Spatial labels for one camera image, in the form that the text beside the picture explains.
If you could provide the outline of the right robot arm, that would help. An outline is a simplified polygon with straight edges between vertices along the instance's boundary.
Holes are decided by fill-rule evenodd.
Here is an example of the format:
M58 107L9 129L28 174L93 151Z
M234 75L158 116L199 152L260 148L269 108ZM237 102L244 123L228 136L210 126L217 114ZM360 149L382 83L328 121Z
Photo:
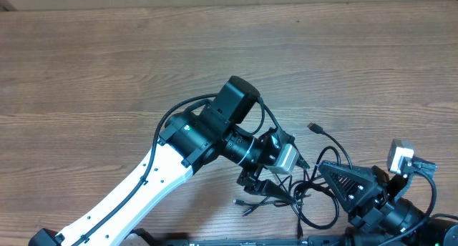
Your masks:
M457 217L433 215L437 200L433 162L414 157L390 177L377 166L350 167L324 161L318 170L354 226L353 245L456 245ZM432 198L426 212L403 198L414 176L427 180Z

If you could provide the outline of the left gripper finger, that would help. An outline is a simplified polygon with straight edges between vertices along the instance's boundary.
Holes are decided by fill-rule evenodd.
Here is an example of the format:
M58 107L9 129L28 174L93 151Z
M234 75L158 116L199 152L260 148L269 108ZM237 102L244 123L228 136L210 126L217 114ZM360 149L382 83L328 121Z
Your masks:
M257 181L255 185L255 192L258 195L275 197L276 199L287 203L294 203L296 201L288 192L283 190L280 185L275 184L269 179Z
M310 168L310 165L302 157L301 153L297 149L294 149L293 163L294 163L295 166L300 167L301 169L309 169Z

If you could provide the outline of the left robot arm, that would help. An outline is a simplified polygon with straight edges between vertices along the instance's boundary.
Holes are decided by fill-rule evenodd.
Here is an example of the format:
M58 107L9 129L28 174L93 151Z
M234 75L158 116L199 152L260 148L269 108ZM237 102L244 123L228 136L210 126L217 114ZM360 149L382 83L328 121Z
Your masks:
M254 104L271 115L260 92L232 76L217 94L187 99L160 120L145 158L100 203L59 232L41 229L30 245L153 245L138 223L201 167L223 156L242 168L237 180L251 195L295 200L279 185L259 178L264 169L291 174L308 169L294 136L279 124L256 137L239 125Z

